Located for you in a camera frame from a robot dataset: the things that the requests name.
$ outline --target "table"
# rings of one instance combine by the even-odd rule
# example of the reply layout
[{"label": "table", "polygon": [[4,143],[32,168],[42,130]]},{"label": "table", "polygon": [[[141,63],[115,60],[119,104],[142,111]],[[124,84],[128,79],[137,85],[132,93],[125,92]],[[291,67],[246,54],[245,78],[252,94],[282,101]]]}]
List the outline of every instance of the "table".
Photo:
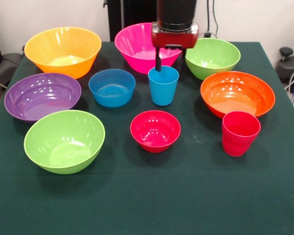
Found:
[{"label": "table", "polygon": [[[294,234],[294,108],[259,43],[234,43],[235,70],[272,87],[274,108],[251,149],[240,158],[221,146],[221,120],[204,105],[200,81],[188,68],[173,103],[151,102],[147,76],[133,71],[113,43],[103,43],[91,71],[79,79],[76,109],[96,115],[106,139],[96,160],[75,175],[55,175],[32,163],[23,149],[30,124],[0,103],[0,235],[251,235]],[[123,107],[100,107],[88,89],[97,71],[132,73],[136,88]],[[11,84],[40,72],[24,58]],[[179,140],[152,155],[130,135],[140,112],[160,109],[181,123]]]}]

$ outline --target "pink bowl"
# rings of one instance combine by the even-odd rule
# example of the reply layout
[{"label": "pink bowl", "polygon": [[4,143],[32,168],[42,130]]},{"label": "pink bowl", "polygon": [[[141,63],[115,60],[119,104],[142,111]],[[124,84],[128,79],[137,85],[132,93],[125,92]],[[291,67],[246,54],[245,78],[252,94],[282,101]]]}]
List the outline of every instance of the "pink bowl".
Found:
[{"label": "pink bowl", "polygon": [[[156,49],[151,41],[152,23],[138,23],[122,29],[114,43],[129,65],[137,72],[148,74],[156,66]],[[172,66],[180,50],[160,49],[161,65]]]},{"label": "pink bowl", "polygon": [[181,125],[164,111],[150,110],[138,114],[131,122],[131,134],[146,151],[160,153],[168,149],[180,136]]}]

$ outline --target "lime green bowl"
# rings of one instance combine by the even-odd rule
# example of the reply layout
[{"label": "lime green bowl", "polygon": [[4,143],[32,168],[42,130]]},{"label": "lime green bowl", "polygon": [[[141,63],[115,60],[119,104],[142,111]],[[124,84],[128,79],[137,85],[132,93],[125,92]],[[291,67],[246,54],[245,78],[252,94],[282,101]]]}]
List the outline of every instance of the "lime green bowl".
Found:
[{"label": "lime green bowl", "polygon": [[200,38],[186,52],[186,64],[195,77],[206,77],[232,70],[241,59],[241,53],[232,43],[216,38]]},{"label": "lime green bowl", "polygon": [[96,158],[105,130],[94,115],[65,110],[47,115],[27,132],[24,150],[41,168],[56,174],[74,174]]}]

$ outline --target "yellow bowl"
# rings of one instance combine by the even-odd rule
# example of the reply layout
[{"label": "yellow bowl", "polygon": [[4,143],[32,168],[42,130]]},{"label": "yellow bowl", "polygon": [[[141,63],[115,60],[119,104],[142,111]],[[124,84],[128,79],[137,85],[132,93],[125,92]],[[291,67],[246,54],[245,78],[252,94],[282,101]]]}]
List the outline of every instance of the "yellow bowl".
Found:
[{"label": "yellow bowl", "polygon": [[60,27],[33,36],[26,43],[24,53],[43,72],[78,79],[88,73],[100,49],[101,39],[94,32]]}]

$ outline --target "bowl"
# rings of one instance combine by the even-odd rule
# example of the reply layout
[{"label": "bowl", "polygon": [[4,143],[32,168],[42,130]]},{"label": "bowl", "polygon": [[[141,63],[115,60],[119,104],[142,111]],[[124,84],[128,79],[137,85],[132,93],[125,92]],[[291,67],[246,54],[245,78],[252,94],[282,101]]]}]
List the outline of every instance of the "bowl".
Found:
[{"label": "bowl", "polygon": [[36,122],[24,139],[28,158],[56,174],[74,174],[96,158],[105,130],[94,115],[80,110],[50,114]]},{"label": "bowl", "polygon": [[135,78],[124,70],[103,70],[91,77],[88,86],[98,104],[115,108],[130,101]]},{"label": "bowl", "polygon": [[40,73],[15,83],[5,94],[7,112],[22,121],[35,122],[54,112],[75,106],[81,86],[74,78],[59,73]]},{"label": "bowl", "polygon": [[160,153],[176,142],[181,134],[181,125],[172,114],[150,110],[132,120],[130,132],[144,150]]},{"label": "bowl", "polygon": [[[115,37],[115,45],[129,65],[137,72],[148,74],[156,66],[156,49],[151,41],[152,23],[138,23],[122,29]],[[160,49],[161,64],[171,66],[180,50]]]},{"label": "bowl", "polygon": [[218,117],[243,111],[256,117],[266,114],[275,103],[271,87],[260,78],[238,71],[215,73],[200,87],[201,97]]},{"label": "bowl", "polygon": [[222,71],[232,70],[241,53],[232,43],[216,38],[200,38],[186,52],[185,61],[193,75],[201,80]]},{"label": "bowl", "polygon": [[78,79],[88,73],[101,48],[94,32],[79,27],[53,28],[33,36],[24,53],[43,72],[56,72]]}]

